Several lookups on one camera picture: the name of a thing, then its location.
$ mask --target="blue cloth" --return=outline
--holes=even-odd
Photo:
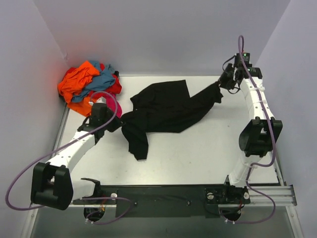
[[[73,98],[71,99],[73,103],[81,102],[90,91],[104,91],[115,83],[115,78],[112,76],[112,73],[114,73],[115,70],[110,64],[106,64],[105,69],[102,71],[98,61],[90,60],[89,63],[99,70],[100,75],[93,77],[93,81],[86,85],[79,95],[73,95]]]

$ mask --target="orange cloth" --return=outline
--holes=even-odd
[[[88,117],[91,115],[91,107],[90,104],[89,104],[89,101],[90,101],[90,97],[85,97],[81,102],[79,103],[68,103],[67,106],[78,112],[79,114],[85,116],[85,117]]]
[[[57,86],[58,92],[64,97],[66,103],[70,104],[73,94],[80,94],[83,88],[93,81],[93,76],[98,75],[100,75],[99,70],[85,61],[77,69],[65,75]]]

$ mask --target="black cloth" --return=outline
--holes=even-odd
[[[193,97],[185,80],[151,84],[131,98],[133,111],[121,117],[129,152],[137,160],[145,160],[149,147],[146,132],[180,133],[199,122],[221,98],[217,82]]]

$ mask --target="white table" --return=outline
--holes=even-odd
[[[132,110],[130,98],[156,82],[186,79],[191,96],[218,80],[214,76],[121,77],[123,87],[117,99],[123,113]],[[72,179],[97,179],[102,185],[220,184],[234,168],[240,149],[238,138],[249,122],[242,93],[221,90],[221,104],[215,104],[197,124],[182,133],[148,133],[149,153],[138,162],[128,152],[121,129],[106,132],[73,170]],[[69,112],[61,144],[70,141],[84,117]],[[269,163],[270,155],[260,163]],[[278,183],[274,167],[257,168],[251,183]]]

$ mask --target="white wall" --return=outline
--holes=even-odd
[[[7,208],[9,183],[31,161],[52,149],[63,106],[56,84],[67,66],[31,0],[6,0],[0,7],[0,237],[20,237],[25,212]],[[31,173],[10,200],[29,206]]]
[[[307,238],[317,234],[316,12],[316,0],[291,0],[257,62],[270,107],[283,121],[278,152]]]
[[[289,0],[34,0],[70,66],[125,74],[219,75],[237,37],[256,62]]]

